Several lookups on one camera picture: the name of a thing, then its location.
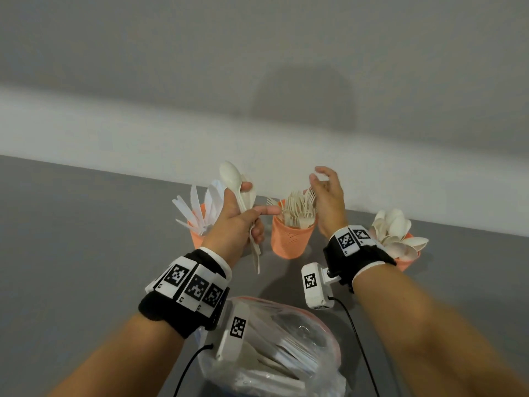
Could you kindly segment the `person's left hand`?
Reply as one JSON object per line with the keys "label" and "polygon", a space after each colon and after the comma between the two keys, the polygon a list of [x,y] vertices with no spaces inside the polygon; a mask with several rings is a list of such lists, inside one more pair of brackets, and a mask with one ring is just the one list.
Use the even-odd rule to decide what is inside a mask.
{"label": "person's left hand", "polygon": [[204,238],[202,246],[218,254],[233,268],[242,257],[246,244],[253,238],[256,244],[265,239],[265,227],[261,215],[279,215],[279,206],[259,205],[241,213],[235,193],[224,192],[223,209]]}

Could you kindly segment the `person's right hand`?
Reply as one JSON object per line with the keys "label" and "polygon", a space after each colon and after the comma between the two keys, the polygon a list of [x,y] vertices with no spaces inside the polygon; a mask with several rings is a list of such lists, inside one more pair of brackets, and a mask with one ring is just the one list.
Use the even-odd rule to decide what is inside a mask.
{"label": "person's right hand", "polygon": [[334,233],[348,226],[344,193],[339,177],[334,170],[325,166],[316,166],[314,171],[327,178],[327,197],[315,199],[319,216],[319,229],[323,236],[330,239]]}

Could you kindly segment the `white plastic spoon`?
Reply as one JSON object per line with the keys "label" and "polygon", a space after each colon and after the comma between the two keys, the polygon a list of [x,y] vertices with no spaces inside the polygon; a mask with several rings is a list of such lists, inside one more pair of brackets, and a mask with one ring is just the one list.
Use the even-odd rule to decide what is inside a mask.
{"label": "white plastic spoon", "polygon": [[[243,181],[248,181],[249,179],[246,178],[245,175],[242,175],[237,167],[234,166],[229,161],[224,161],[220,166],[220,176],[223,184],[232,192],[235,194],[237,205],[239,207],[239,210],[241,213],[249,210],[245,207],[244,201],[241,196],[241,184]],[[252,230],[255,227],[255,224],[253,223],[249,230],[249,240],[252,236]]]}
{"label": "white plastic spoon", "polygon": [[[247,209],[251,209],[254,207],[255,199],[257,197],[257,191],[255,190],[254,187],[252,187],[249,191],[241,192],[241,196],[244,201],[244,205]],[[252,257],[253,257],[255,271],[257,274],[260,274],[261,250],[260,250],[259,245],[255,242],[255,239],[253,236],[250,237],[250,241],[251,241]]]}

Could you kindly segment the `person's left forearm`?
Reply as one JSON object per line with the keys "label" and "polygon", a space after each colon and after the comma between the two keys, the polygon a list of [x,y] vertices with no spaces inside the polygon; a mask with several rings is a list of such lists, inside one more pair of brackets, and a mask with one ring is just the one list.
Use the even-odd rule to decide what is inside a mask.
{"label": "person's left forearm", "polygon": [[166,322],[136,313],[47,397],[157,397],[184,342]]}

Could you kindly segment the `person's right forearm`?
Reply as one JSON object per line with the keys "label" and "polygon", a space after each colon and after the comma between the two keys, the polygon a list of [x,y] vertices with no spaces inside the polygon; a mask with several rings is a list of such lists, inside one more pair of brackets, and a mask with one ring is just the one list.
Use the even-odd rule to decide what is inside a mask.
{"label": "person's right forearm", "polygon": [[352,288],[415,397],[529,397],[469,321],[395,266],[364,269]]}

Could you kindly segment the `bunch of white forks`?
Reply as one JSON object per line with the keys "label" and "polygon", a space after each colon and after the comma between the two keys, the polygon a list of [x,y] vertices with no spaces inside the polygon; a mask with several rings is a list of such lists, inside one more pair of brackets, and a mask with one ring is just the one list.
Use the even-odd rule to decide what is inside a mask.
{"label": "bunch of white forks", "polygon": [[317,210],[316,195],[312,188],[293,191],[284,200],[267,197],[267,205],[279,206],[279,220],[287,227],[305,230],[314,226]]}

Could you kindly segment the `bunch of white knives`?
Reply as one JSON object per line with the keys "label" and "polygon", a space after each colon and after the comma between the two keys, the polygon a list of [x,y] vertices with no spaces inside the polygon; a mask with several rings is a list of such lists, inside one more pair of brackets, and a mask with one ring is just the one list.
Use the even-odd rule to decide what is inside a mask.
{"label": "bunch of white knives", "polygon": [[179,195],[172,200],[173,205],[187,222],[179,219],[176,221],[189,229],[192,235],[206,235],[221,213],[225,189],[221,180],[215,179],[206,187],[204,197],[200,199],[197,186],[192,185],[189,191],[190,204],[187,204]]}

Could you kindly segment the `orange cup holding forks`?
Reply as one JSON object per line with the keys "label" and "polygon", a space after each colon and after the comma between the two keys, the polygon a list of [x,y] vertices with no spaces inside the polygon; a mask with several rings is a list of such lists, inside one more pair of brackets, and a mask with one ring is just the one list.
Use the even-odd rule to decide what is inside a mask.
{"label": "orange cup holding forks", "polygon": [[291,260],[299,258],[308,246],[317,221],[306,228],[289,227],[276,216],[272,219],[270,244],[272,251],[280,258]]}

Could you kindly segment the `orange cup holding knives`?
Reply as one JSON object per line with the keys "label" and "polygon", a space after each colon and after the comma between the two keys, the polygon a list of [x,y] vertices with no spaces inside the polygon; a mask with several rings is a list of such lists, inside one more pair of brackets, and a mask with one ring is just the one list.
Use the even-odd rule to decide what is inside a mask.
{"label": "orange cup holding knives", "polygon": [[213,222],[209,218],[209,212],[205,203],[201,204],[201,214],[204,224],[206,225],[205,227],[195,227],[190,221],[187,221],[187,224],[191,226],[190,236],[196,249],[202,246],[204,236],[206,236],[213,227]]}

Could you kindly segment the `black wristband with marker tags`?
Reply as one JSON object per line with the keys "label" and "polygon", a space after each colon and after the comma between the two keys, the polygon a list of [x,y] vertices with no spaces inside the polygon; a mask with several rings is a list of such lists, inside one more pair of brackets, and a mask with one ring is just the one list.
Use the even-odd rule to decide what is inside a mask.
{"label": "black wristband with marker tags", "polygon": [[217,253],[200,247],[174,260],[146,288],[139,312],[164,321],[182,338],[214,330],[229,293],[232,270]]}
{"label": "black wristband with marker tags", "polygon": [[334,232],[323,253],[329,277],[339,277],[339,283],[354,293],[353,281],[365,270],[389,264],[395,260],[383,245],[363,226],[346,226]]}

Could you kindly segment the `bunch of white spoons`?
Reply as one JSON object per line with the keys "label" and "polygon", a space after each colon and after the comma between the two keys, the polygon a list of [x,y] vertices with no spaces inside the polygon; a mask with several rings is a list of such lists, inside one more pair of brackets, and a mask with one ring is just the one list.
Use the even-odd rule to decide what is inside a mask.
{"label": "bunch of white spoons", "polygon": [[421,252],[429,243],[427,238],[412,235],[411,227],[412,222],[405,217],[403,211],[394,208],[388,212],[377,212],[368,233],[395,260],[414,253],[412,246]]}

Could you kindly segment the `orange cup holding spoons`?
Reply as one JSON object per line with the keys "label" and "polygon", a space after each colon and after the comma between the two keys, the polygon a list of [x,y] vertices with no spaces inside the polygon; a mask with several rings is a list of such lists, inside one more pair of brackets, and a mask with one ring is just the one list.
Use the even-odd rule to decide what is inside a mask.
{"label": "orange cup holding spoons", "polygon": [[414,246],[411,247],[415,252],[408,253],[407,257],[399,257],[395,259],[397,268],[404,272],[413,262],[415,262],[420,257],[420,250],[416,250]]}

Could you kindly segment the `clear plastic bag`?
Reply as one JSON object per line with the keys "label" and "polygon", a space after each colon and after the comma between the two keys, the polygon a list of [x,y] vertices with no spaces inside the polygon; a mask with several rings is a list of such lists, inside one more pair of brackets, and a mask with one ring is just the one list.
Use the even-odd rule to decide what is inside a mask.
{"label": "clear plastic bag", "polygon": [[[339,371],[339,344],[330,329],[318,317],[304,309],[260,298],[240,296],[228,300],[245,302],[250,307],[246,331],[249,327],[254,327],[266,338],[291,336],[317,356],[320,369],[313,378],[311,394],[308,397],[346,397],[347,380]],[[221,317],[227,301],[214,330],[200,328],[195,332],[200,347],[213,345],[212,349],[198,355],[203,377],[236,397],[278,397],[254,388],[253,377],[238,369],[235,362],[215,360],[215,350],[222,333]]]}

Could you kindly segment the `pile of white bagged cutlery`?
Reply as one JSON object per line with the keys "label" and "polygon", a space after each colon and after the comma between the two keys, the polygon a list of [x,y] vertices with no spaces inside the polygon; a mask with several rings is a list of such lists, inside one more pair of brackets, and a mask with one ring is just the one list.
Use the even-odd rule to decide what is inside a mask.
{"label": "pile of white bagged cutlery", "polygon": [[235,365],[253,377],[254,388],[278,397],[308,397],[320,369],[317,356],[293,337],[266,338],[254,327],[247,329]]}

